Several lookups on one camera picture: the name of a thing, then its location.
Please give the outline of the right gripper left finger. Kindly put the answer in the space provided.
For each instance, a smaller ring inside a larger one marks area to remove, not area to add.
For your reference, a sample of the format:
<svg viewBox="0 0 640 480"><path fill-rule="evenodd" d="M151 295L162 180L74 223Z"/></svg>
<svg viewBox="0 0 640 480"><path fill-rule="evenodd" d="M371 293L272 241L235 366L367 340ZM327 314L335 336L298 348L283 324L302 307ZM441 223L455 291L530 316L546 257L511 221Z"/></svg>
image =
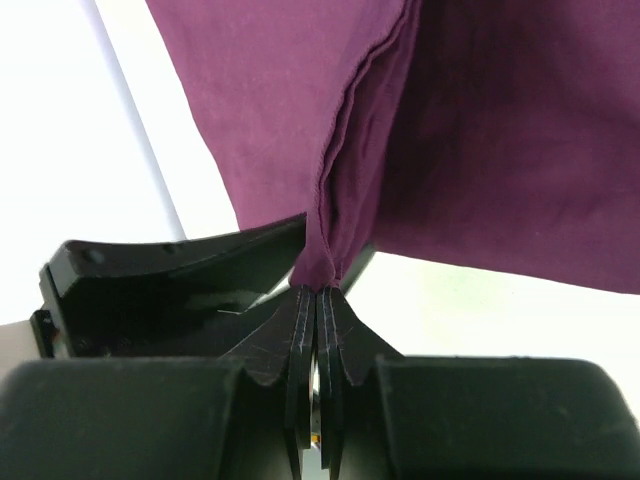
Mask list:
<svg viewBox="0 0 640 480"><path fill-rule="evenodd" d="M275 310L264 323L223 355L239 360L263 387L280 384L281 424L298 449L311 443L314 369L314 293L306 286L289 289L250 310Z"/></svg>

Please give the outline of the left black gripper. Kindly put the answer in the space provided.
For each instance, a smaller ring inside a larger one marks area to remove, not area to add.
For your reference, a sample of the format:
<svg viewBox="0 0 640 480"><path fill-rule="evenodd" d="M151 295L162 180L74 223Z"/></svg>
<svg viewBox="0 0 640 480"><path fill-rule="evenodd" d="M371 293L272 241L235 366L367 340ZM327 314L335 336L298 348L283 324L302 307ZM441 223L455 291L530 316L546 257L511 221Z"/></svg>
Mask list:
<svg viewBox="0 0 640 480"><path fill-rule="evenodd" d="M197 240L64 243L40 273L31 317L39 353L65 357L223 357L275 308L305 244L296 215Z"/></svg>

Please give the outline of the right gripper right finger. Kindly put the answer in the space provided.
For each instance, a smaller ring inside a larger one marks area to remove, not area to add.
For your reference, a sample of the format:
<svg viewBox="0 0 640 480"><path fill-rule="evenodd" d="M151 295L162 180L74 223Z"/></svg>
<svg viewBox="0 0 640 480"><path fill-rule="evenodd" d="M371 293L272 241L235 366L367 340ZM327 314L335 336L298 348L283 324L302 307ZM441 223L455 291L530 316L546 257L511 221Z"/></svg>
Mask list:
<svg viewBox="0 0 640 480"><path fill-rule="evenodd" d="M376 361L403 355L357 317L338 288L316 297L316 337L322 466L386 470Z"/></svg>

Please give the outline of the purple surgical wrap cloth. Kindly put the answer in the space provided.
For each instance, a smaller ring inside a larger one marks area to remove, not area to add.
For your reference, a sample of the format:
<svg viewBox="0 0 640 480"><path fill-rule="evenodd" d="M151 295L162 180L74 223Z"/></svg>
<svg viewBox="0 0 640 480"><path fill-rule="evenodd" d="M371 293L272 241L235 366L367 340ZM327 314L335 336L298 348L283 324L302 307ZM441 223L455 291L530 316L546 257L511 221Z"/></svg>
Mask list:
<svg viewBox="0 0 640 480"><path fill-rule="evenodd" d="M635 1L152 1L243 229L639 290Z"/></svg>

